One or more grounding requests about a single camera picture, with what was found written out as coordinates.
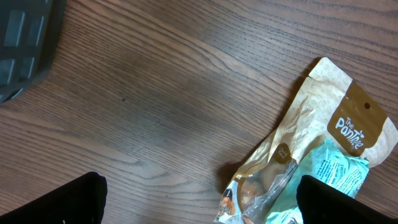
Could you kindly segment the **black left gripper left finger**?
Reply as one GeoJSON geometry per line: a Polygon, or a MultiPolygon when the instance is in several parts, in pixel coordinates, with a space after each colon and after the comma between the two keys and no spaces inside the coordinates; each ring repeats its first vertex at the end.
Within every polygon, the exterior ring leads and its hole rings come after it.
{"type": "Polygon", "coordinates": [[[108,186],[96,172],[81,177],[1,215],[1,223],[101,224],[108,186]]]}

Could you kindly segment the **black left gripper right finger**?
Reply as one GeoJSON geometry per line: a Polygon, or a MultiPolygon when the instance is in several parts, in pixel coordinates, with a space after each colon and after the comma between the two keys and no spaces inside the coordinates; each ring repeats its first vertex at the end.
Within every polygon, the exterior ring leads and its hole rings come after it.
{"type": "Polygon", "coordinates": [[[397,224],[311,175],[301,178],[296,199],[304,224],[397,224]]]}

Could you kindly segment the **brown snack pouch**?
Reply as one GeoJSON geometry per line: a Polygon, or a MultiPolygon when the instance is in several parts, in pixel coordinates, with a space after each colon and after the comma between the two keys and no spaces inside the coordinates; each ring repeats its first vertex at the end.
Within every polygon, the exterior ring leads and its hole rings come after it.
{"type": "Polygon", "coordinates": [[[302,223],[296,190],[304,175],[355,197],[396,144],[385,111],[323,57],[279,126],[233,175],[215,222],[302,223]]]}

